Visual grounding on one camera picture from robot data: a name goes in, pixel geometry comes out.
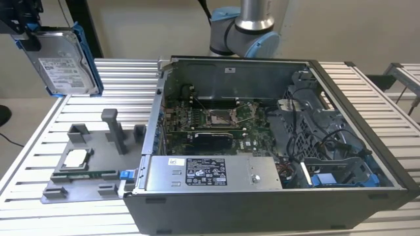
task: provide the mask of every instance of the warning label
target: warning label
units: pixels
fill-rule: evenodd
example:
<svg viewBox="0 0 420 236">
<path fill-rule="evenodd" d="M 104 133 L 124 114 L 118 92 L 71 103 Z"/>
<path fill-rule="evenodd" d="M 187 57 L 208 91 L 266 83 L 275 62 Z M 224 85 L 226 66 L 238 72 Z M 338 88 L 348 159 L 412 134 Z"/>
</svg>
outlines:
<svg viewBox="0 0 420 236">
<path fill-rule="evenodd" d="M 46 73 L 58 89 L 83 88 L 83 75 L 72 58 L 40 58 Z"/>
<path fill-rule="evenodd" d="M 187 185 L 228 185 L 224 159 L 187 159 Z"/>
</svg>

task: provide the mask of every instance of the blue drive bracket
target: blue drive bracket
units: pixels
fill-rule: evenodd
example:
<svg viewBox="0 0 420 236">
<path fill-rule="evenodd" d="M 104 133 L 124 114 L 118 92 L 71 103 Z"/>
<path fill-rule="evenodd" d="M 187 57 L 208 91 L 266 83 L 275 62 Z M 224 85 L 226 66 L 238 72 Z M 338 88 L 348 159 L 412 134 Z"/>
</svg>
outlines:
<svg viewBox="0 0 420 236">
<path fill-rule="evenodd" d="M 28 24 L 28 27 L 30 27 L 32 32 L 36 32 L 38 29 L 40 29 L 40 25 L 39 24 Z M 91 94 L 90 96 L 91 97 L 98 97 L 98 96 L 102 96 L 102 93 L 104 91 L 104 86 L 103 86 L 103 83 L 102 83 L 102 80 L 100 80 L 100 76 L 99 76 L 99 73 L 98 73 L 98 69 L 96 69 L 96 65 L 95 65 L 95 58 L 94 58 L 94 55 L 92 55 L 92 52 L 91 52 L 91 49 L 90 49 L 90 46 L 88 46 L 88 43 L 87 43 L 87 39 L 86 39 L 86 35 L 84 35 L 84 29 L 79 25 L 78 22 L 75 22 L 75 25 L 72 27 L 72 32 L 76 35 L 79 43 L 80 43 L 80 47 L 82 47 L 82 51 L 83 51 L 83 54 L 84 54 L 84 58 L 86 58 L 86 61 L 88 63 L 88 67 L 90 67 L 90 70 L 91 70 L 91 73 L 92 73 L 92 78 L 94 78 L 92 82 L 95 83 L 95 86 L 98 87 L 98 93 L 96 94 Z M 23 49 L 22 43 L 20 43 L 19 40 L 15 40 L 15 44 L 16 44 L 19 49 Z M 50 96 L 54 96 L 54 97 L 63 97 L 63 96 L 67 95 L 67 94 L 60 94 L 60 93 L 52 93 L 47 86 L 46 86 L 46 90 L 47 90 Z"/>
<path fill-rule="evenodd" d="M 92 52 L 91 52 L 91 49 L 90 49 L 90 46 L 88 46 L 88 43 L 87 43 L 86 36 L 84 36 L 84 29 L 79 25 L 78 22 L 75 22 L 75 25 L 74 25 L 72 29 L 74 29 L 74 33 L 78 36 L 79 42 L 80 42 L 80 46 L 82 46 L 82 49 L 83 49 L 83 52 L 84 52 L 86 60 L 87 60 L 87 63 L 90 65 L 90 68 L 91 68 L 91 71 L 92 71 L 92 75 L 94 75 L 94 79 L 95 79 L 95 83 L 96 83 L 98 90 L 99 90 L 99 93 L 98 94 L 91 94 L 91 97 L 99 97 L 103 94 L 104 85 L 103 85 L 103 82 L 100 80 L 99 72 L 98 72 L 96 65 L 95 65 L 95 58 L 94 58 L 94 55 L 92 55 Z"/>
</svg>

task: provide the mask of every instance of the hard drive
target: hard drive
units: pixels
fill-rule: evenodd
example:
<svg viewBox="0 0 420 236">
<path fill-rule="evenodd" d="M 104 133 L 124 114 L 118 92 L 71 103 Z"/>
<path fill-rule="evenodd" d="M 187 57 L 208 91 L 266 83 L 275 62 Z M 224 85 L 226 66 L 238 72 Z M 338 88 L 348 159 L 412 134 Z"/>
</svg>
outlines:
<svg viewBox="0 0 420 236">
<path fill-rule="evenodd" d="M 103 84 L 83 28 L 43 27 L 36 33 L 42 43 L 38 52 L 26 51 L 52 96 L 102 95 Z"/>
</svg>

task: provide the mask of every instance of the aluminum extrusion table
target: aluminum extrusion table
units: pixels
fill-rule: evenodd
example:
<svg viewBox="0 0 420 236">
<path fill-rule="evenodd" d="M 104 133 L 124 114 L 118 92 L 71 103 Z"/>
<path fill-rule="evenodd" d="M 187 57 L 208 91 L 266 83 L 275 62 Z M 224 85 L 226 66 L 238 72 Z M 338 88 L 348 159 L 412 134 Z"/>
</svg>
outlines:
<svg viewBox="0 0 420 236">
<path fill-rule="evenodd" d="M 103 97 L 59 98 L 0 182 L 0 235 L 142 235 L 123 200 L 43 205 L 40 197 L 68 141 L 72 123 L 107 130 L 104 108 L 118 108 L 123 128 L 146 124 L 158 81 L 156 60 L 98 59 Z M 420 127 L 356 67 L 322 66 L 420 184 Z M 420 235 L 420 198 L 396 211 L 376 213 L 352 230 L 248 235 Z"/>
</svg>

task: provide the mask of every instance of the power supply label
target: power supply label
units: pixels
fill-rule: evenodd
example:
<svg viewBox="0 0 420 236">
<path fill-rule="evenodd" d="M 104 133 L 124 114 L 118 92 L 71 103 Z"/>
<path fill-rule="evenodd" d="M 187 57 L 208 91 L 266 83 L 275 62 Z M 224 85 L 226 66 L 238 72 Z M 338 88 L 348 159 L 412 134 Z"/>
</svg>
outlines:
<svg viewBox="0 0 420 236">
<path fill-rule="evenodd" d="M 228 185 L 224 159 L 187 159 L 187 185 Z"/>
</svg>

